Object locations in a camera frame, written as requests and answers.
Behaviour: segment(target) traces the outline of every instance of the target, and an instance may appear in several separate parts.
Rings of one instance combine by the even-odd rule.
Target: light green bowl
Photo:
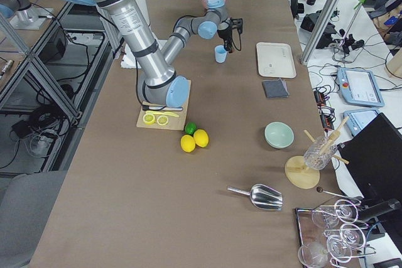
[[[276,149],[290,146],[294,138],[291,128],[282,122],[272,122],[265,127],[265,140]]]

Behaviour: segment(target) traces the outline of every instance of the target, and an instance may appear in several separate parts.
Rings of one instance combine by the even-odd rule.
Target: yellow lemon
[[[183,135],[180,139],[180,146],[185,152],[192,152],[195,149],[195,141],[191,135]]]
[[[156,120],[156,123],[159,126],[165,126],[165,125],[167,125],[169,123],[169,117],[167,117],[165,115],[159,115],[157,120]]]
[[[153,115],[153,114],[144,114],[143,122],[146,125],[152,125],[155,122],[155,115]]]
[[[193,137],[196,145],[200,147],[206,147],[208,145],[209,137],[205,130],[203,129],[196,130],[194,132]]]

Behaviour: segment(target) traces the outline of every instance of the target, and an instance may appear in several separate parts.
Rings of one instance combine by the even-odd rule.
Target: wooden table
[[[200,0],[147,2],[160,39],[180,16],[203,14]],[[303,129],[322,134],[307,70],[297,63],[296,28],[287,0],[227,0],[227,7],[244,19],[242,51],[218,64],[221,40],[194,36],[173,62],[192,81],[187,119],[210,144],[188,154],[183,132],[136,128],[135,72],[112,66],[30,267],[300,267],[294,208],[328,196],[293,186],[284,172],[310,145]],[[287,99],[264,95],[260,41],[291,46],[297,77],[286,80]],[[265,142],[273,121],[292,127],[290,147]],[[255,183],[283,193],[282,211],[259,210],[226,190]],[[338,190],[332,168],[319,185]]]

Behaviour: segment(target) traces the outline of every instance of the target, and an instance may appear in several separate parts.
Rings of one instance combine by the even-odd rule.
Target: person
[[[375,27],[388,44],[402,45],[402,0],[396,0],[396,7],[389,10],[389,0],[376,0],[374,11],[369,13]]]

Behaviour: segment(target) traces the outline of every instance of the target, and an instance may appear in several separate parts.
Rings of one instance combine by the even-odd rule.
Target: scoop handle
[[[238,194],[250,196],[250,192],[249,192],[249,191],[241,190],[241,189],[239,189],[239,188],[234,188],[233,186],[228,186],[228,187],[227,187],[227,190],[228,190],[228,191],[233,191],[234,193],[238,193]]]

